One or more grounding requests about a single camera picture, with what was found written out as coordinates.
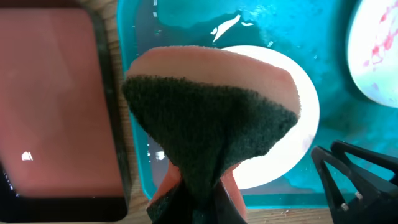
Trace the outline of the white plate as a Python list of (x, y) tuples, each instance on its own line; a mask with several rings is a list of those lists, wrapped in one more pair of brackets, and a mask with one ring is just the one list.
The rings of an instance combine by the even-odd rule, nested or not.
[(351, 78), (370, 100), (397, 107), (397, 0), (362, 0), (349, 21)]

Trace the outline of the yellow plate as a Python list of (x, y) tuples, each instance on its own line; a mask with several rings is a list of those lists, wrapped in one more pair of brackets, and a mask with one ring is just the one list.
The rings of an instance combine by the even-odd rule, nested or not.
[(224, 50), (238, 53), (289, 72), (298, 88), (300, 118), (297, 124), (264, 156), (248, 159), (233, 171), (239, 189), (268, 184), (297, 165), (309, 150), (320, 121), (317, 91), (305, 70), (288, 56), (265, 47), (236, 45)]

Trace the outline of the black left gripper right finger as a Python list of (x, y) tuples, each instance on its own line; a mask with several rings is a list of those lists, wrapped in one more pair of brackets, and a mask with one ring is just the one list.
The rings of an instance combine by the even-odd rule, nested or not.
[(246, 224), (230, 199), (222, 181), (214, 189), (214, 212), (216, 224)]

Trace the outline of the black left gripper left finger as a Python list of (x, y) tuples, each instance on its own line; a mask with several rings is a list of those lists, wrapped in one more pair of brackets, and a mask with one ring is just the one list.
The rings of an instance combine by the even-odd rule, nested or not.
[(178, 186), (154, 224), (192, 224), (193, 199), (186, 186)]

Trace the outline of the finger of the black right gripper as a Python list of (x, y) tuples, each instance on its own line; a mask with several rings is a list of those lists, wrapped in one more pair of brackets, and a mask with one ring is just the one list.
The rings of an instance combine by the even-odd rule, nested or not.
[[(379, 165), (394, 173), (385, 180), (357, 166), (348, 154)], [(335, 141), (329, 151), (316, 146), (311, 157), (317, 168), (334, 223), (337, 224), (397, 224), (397, 158), (373, 152), (343, 141)], [(346, 202), (326, 164), (346, 176), (357, 191), (355, 198)]]

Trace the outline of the pink and green sponge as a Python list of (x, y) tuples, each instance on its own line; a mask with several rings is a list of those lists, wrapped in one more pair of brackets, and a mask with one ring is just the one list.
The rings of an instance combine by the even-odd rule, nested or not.
[(169, 159), (147, 207), (153, 223), (178, 186), (192, 196), (192, 223), (215, 223), (219, 181), (246, 221), (233, 170), (267, 154), (300, 117), (299, 93), (289, 72), (209, 47), (146, 51), (131, 64), (122, 92), (136, 121)]

